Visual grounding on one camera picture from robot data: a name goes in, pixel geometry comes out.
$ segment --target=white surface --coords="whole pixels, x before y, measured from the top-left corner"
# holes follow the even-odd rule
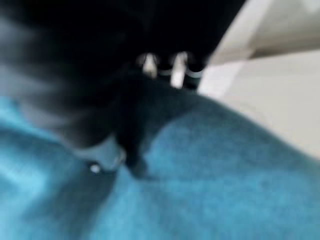
[[[212,81],[203,82],[201,89],[320,159],[319,63],[320,51],[250,60],[233,80],[226,73],[234,63],[225,64],[207,72],[205,79]],[[214,93],[222,82],[216,79],[224,78],[225,89]]]

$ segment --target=teal fabric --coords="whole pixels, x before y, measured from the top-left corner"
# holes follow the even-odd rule
[[[311,157],[210,99],[127,85],[131,167],[99,175],[1,98],[0,239],[320,239]]]

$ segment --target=blurry black object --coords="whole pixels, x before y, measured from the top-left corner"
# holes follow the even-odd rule
[[[0,64],[8,70],[1,72],[0,95],[27,106],[31,122],[64,143],[94,146],[117,131],[115,102],[138,56],[186,51],[206,60],[243,3],[0,0]]]

